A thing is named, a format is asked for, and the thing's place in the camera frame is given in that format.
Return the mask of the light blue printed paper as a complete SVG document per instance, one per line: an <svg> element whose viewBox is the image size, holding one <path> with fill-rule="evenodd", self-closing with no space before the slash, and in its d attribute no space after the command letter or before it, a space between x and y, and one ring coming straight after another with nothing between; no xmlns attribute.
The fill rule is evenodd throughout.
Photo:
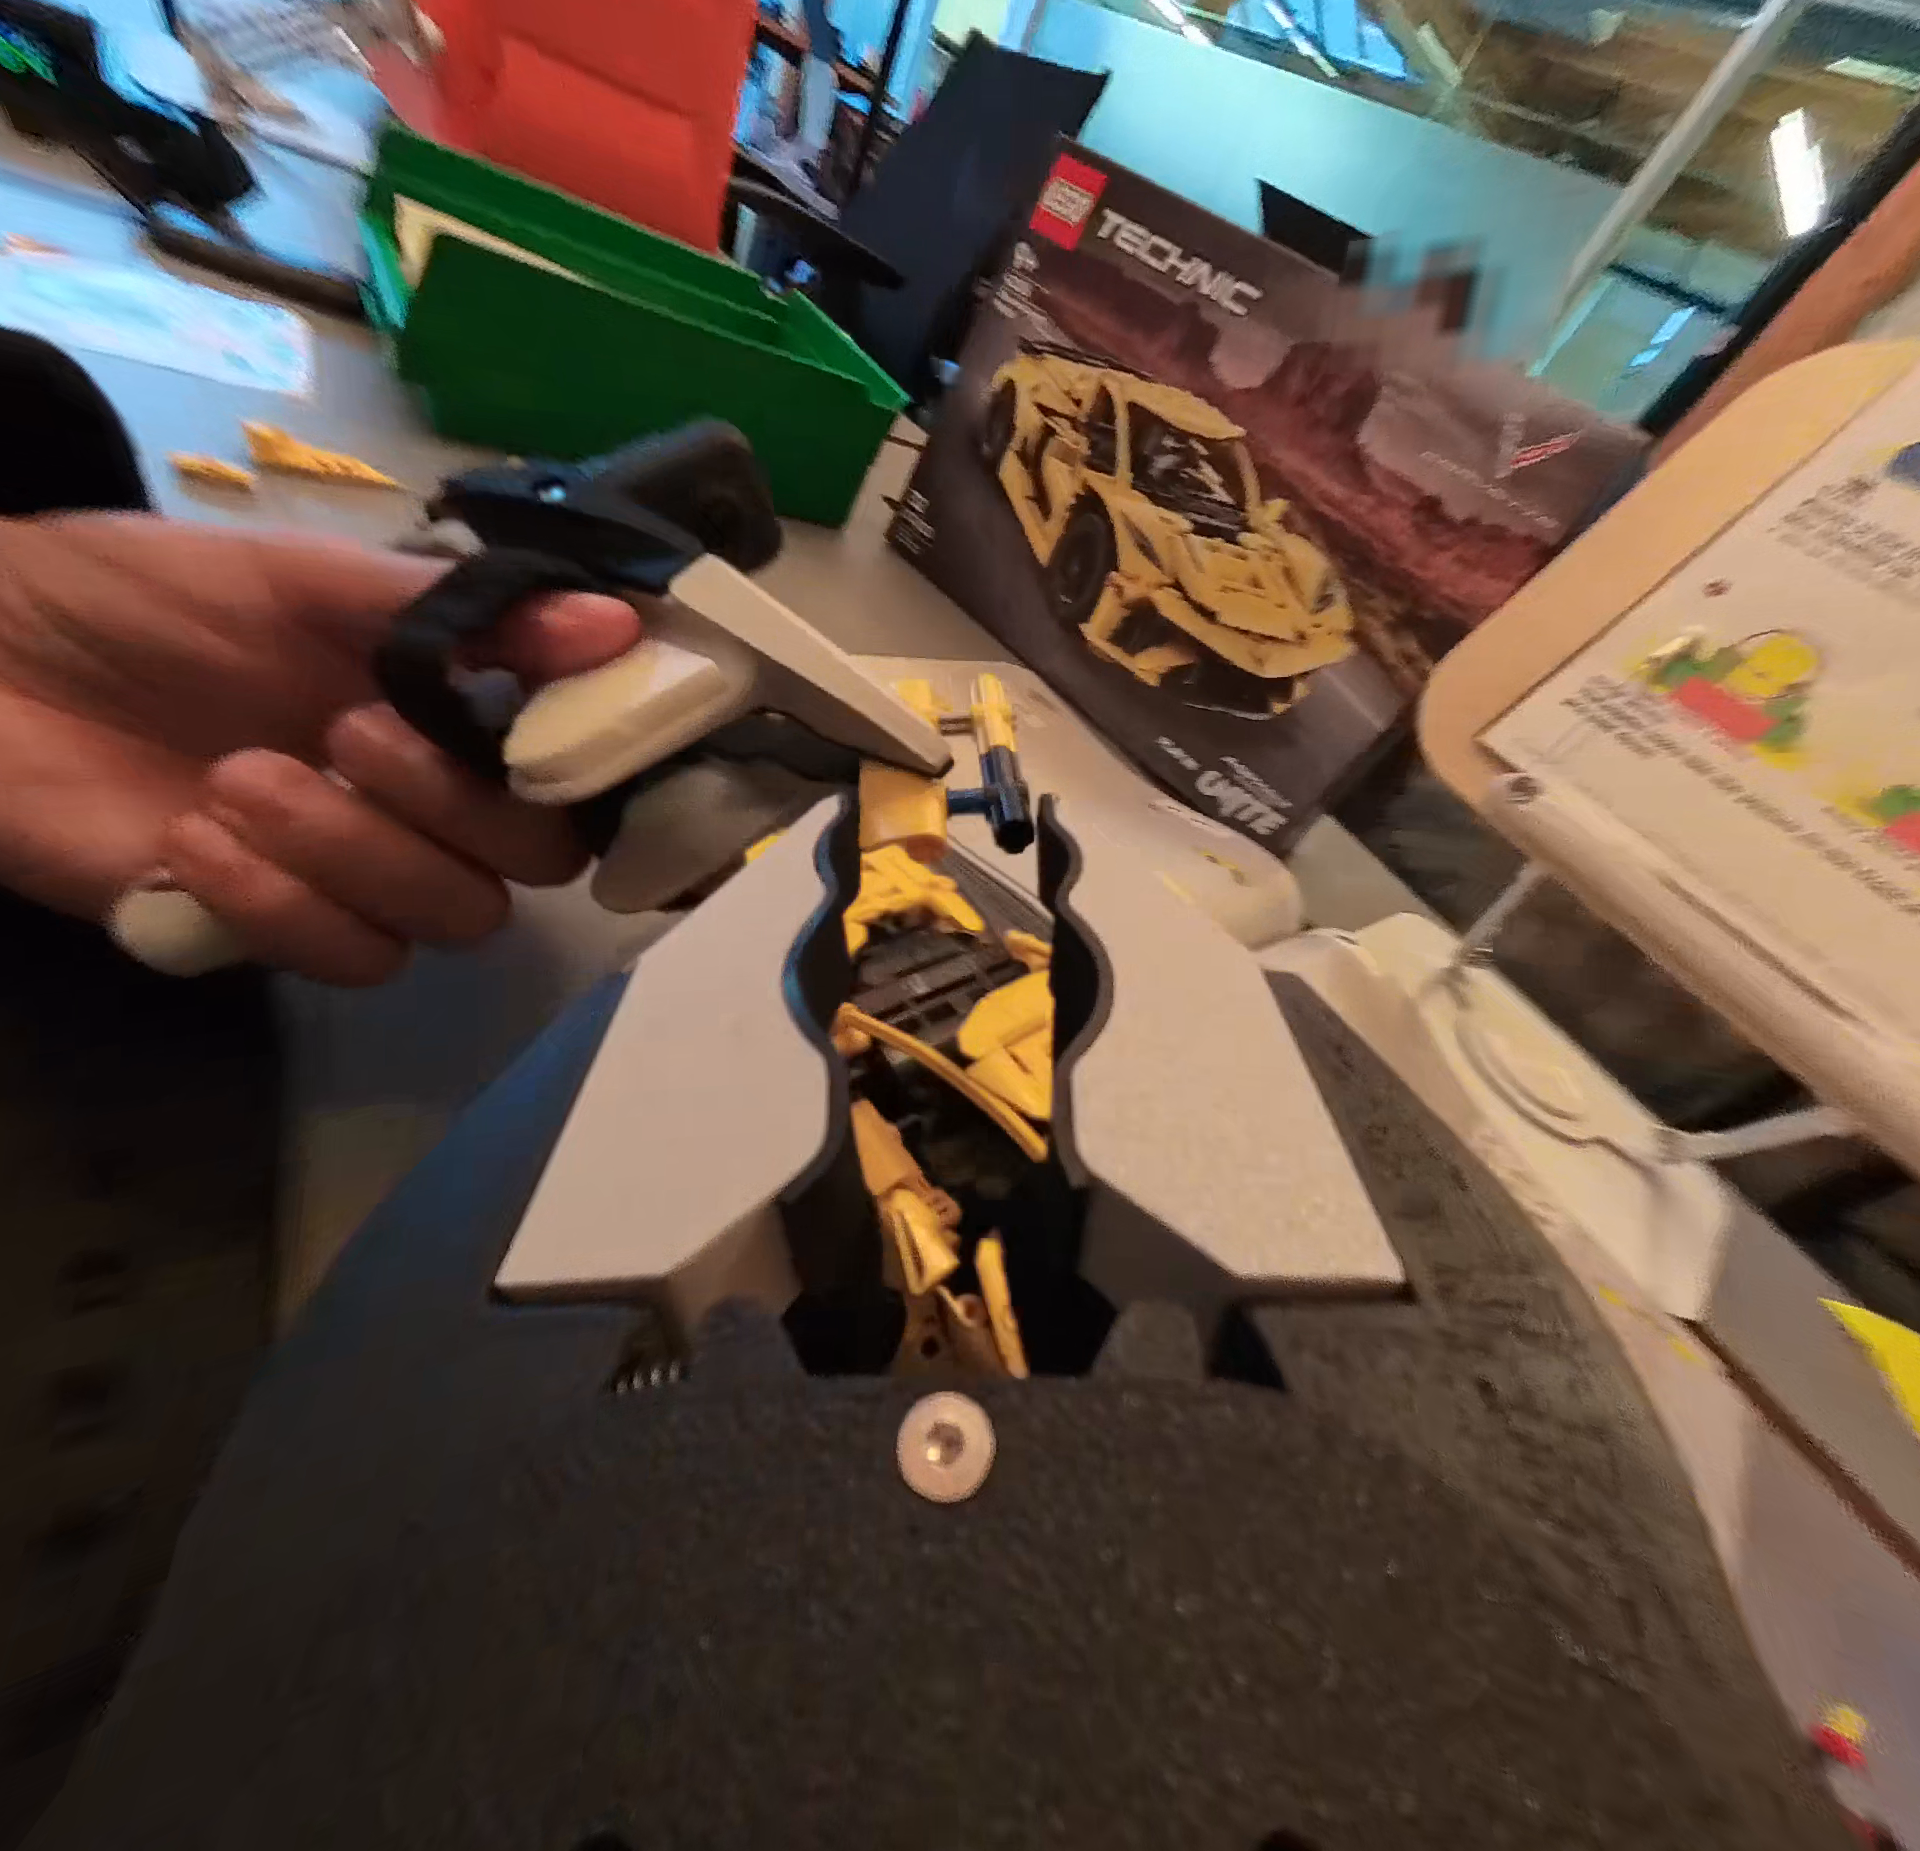
<svg viewBox="0 0 1920 1851"><path fill-rule="evenodd" d="M306 399L316 382L316 339L299 312L70 254L3 254L3 326L287 399Z"/></svg>

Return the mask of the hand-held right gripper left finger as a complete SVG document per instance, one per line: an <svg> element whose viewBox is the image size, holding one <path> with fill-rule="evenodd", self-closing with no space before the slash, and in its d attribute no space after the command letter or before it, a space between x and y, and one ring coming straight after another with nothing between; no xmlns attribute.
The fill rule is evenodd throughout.
<svg viewBox="0 0 1920 1851"><path fill-rule="evenodd" d="M513 1305L694 1326L857 1284L845 911L855 806L813 803L647 948L495 1266Z"/></svg>

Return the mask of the grey desk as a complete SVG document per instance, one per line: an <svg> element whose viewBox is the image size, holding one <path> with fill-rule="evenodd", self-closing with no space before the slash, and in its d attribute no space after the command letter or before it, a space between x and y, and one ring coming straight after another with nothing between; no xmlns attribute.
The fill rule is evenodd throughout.
<svg viewBox="0 0 1920 1851"><path fill-rule="evenodd" d="M342 175L269 165L269 217L287 225L296 241L319 244L347 212ZM84 259L112 268L155 271L136 241L129 213L106 185L70 159L54 159L11 135L5 123L5 228L22 230ZM468 462L468 454L431 440L410 423L396 385L372 353L371 335L321 324L318 336L318 396L313 412L323 442L367 447L404 473ZM127 417L141 462L165 475L160 442L218 439L230 417L287 408L272 399L175 375L118 357L84 357L114 404ZM945 597L896 560L884 543L884 497L906 478L903 444L889 442L852 518L841 530L792 523L771 585L782 604L817 629L861 653L921 653L934 661L987 661L985 634ZM259 519L250 499L225 493L157 490L169 514L227 527L290 523L296 533L350 536L380 542L404 499L391 493L265 490ZM1375 855L1334 820L1320 820L1292 855L1309 921L1335 928L1394 917L1435 921ZM665 926L665 918L613 918L589 905L583 888L525 891L521 917L502 941L468 954L429 956L385 993L330 993L278 977L276 1016L283 1029L289 1113L289 1158L278 1212L278 1317L290 1320L319 1281L372 1203L421 1158L452 1124L456 1107L482 1081L505 1071L511 1053L557 1018L561 1003L589 990L598 974L623 970ZM1842 1523L1837 1476L1816 1476L1815 1453L1788 1449L1788 1426L1761 1426L1759 1399L1725 1396L1735 1426L1709 1423L1709 1396L1690 1394L1709 1369L1732 1393L1732 1372L1709 1356L1709 1369L1668 1364L1680 1388L1678 1421L1692 1429L1687 1457L1718 1457L1718 1435L1740 1437L1731 1503L1715 1503L1715 1537L1735 1554L1736 1598L1759 1619L1763 1664L1800 1718L1828 1700L1864 1695L1869 1721L1872 1800L1885 1824L1916 1847L1916 1558L1899 1555L1891 1528L1875 1528L1866 1546L1866 1505L1850 1503Z"/></svg>

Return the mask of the black device green display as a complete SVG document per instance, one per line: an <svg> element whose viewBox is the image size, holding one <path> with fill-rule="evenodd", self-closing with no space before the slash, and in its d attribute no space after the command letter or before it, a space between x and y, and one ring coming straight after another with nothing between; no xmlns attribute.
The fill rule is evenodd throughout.
<svg viewBox="0 0 1920 1851"><path fill-rule="evenodd" d="M136 84L97 21L49 0L3 0L3 110L16 135L61 147L141 212L227 215L257 183L225 130Z"/></svg>

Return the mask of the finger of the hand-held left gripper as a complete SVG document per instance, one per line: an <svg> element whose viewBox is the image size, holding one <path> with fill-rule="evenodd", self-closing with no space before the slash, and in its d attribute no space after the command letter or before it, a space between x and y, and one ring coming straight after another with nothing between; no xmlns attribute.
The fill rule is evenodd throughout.
<svg viewBox="0 0 1920 1851"><path fill-rule="evenodd" d="M698 648L744 653L749 711L781 713L861 759L948 775L939 725L743 570L707 552L671 580L665 604L671 623L697 628Z"/></svg>

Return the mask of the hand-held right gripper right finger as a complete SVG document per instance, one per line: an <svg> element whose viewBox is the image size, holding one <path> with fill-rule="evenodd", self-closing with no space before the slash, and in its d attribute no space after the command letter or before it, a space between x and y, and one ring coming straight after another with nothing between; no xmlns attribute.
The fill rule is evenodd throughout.
<svg viewBox="0 0 1920 1851"><path fill-rule="evenodd" d="M1394 1300L1409 1276L1255 951L1067 800L1035 808L1052 917L1050 1150L1078 1276L1200 1320Z"/></svg>

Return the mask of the orange bag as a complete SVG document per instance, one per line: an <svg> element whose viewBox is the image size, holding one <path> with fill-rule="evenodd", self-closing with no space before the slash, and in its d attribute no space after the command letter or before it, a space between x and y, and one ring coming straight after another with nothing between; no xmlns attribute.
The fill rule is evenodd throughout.
<svg viewBox="0 0 1920 1851"><path fill-rule="evenodd" d="M755 0L410 0L376 79L418 135L715 254Z"/></svg>

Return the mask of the brick car set box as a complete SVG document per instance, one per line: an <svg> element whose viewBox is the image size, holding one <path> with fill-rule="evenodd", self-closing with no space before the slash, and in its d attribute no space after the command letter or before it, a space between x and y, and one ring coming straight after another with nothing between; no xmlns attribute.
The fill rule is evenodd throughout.
<svg viewBox="0 0 1920 1851"><path fill-rule="evenodd" d="M1480 349L1461 255L1334 271L1057 139L889 542L1122 757L1268 855L1646 439Z"/></svg>

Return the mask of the small yellow connector black pin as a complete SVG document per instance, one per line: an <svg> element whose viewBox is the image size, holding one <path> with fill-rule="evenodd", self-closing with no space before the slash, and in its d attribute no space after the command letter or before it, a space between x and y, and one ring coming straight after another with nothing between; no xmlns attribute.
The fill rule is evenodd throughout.
<svg viewBox="0 0 1920 1851"><path fill-rule="evenodd" d="M948 811L980 817L1003 855L1022 855L1035 842L1034 796L1018 749L1018 717L1001 679L971 679L967 722L976 755L976 785L948 791Z"/></svg>

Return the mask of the green plastic bin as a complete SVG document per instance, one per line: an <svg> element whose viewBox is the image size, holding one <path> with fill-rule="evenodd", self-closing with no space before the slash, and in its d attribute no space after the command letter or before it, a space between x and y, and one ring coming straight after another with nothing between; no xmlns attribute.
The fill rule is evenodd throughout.
<svg viewBox="0 0 1920 1851"><path fill-rule="evenodd" d="M396 119L360 234L367 321L447 440L580 460L717 418L782 518L838 528L908 403L812 298Z"/></svg>

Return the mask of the wooden board white stand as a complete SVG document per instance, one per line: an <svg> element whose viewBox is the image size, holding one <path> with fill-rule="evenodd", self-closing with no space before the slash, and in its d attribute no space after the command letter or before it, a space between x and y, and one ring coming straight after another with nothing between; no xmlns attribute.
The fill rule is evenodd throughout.
<svg viewBox="0 0 1920 1851"><path fill-rule="evenodd" d="M1595 830L1562 801L1538 808L1538 782L1484 746L1494 720L1907 376L1914 336L1826 349L1743 392L1435 666L1416 725L1427 771L1481 825L1832 1107L1844 1134L1916 1171L1916 1039L1821 996L1626 840L1578 848Z"/></svg>

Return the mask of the instruction booklet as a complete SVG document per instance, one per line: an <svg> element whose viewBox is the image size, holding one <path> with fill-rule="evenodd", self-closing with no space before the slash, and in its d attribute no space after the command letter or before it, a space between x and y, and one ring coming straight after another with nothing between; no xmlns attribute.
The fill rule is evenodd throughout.
<svg viewBox="0 0 1920 1851"><path fill-rule="evenodd" d="M980 670L1007 685L1035 788L1056 788L1152 875L1255 951L1361 1170L1417 1103L1494 1171L1549 1239L1637 1308L1704 1326L1736 1193L1574 1038L1438 921L1309 930L1286 866L1128 774L1014 663L863 656L878 680L927 680L964 711ZM1387 1183L1367 1183L1387 1225Z"/></svg>

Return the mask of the black office chair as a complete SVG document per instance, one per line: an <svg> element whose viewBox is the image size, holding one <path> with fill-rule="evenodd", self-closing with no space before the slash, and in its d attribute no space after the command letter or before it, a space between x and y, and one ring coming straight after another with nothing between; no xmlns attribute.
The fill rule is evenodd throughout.
<svg viewBox="0 0 1920 1851"><path fill-rule="evenodd" d="M834 215L734 157L722 247L755 219L749 266L808 294L923 410L960 354L1057 149L1111 74L971 38L945 81Z"/></svg>

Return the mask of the yellow brick car model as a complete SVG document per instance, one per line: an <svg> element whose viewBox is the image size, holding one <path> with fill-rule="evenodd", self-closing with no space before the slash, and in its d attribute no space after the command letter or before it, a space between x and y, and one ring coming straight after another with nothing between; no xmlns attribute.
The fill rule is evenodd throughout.
<svg viewBox="0 0 1920 1851"><path fill-rule="evenodd" d="M967 702L964 711L944 711L927 680L900 680L895 689L945 736L971 738ZM1021 1158L1035 1162L1046 1157L1052 1118L1052 942L1021 926L995 930L948 871L953 822L976 817L948 811L953 788L960 787L876 759L861 764L859 873L841 918L849 961L859 967L878 941L926 930L958 948L997 945L1018 974L971 1001L953 1048L885 1019L876 996L845 1003L830 1038L852 1071L878 1067L882 1051L895 1053L980 1115ZM987 1377L1028 1380L1032 1364L1003 1231L966 1233L960 1203L923 1170L903 1129L871 1096L852 1099L851 1129L884 1247L884 1281L901 1300L896 1366L931 1370L955 1364Z"/></svg>

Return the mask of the person's left hand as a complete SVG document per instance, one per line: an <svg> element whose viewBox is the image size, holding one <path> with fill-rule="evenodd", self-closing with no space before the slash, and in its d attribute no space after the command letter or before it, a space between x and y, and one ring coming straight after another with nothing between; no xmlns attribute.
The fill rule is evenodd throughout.
<svg viewBox="0 0 1920 1851"><path fill-rule="evenodd" d="M3 879L104 921L172 882L245 958L374 986L589 868L407 727L372 653L443 569L147 515L3 523Z"/></svg>

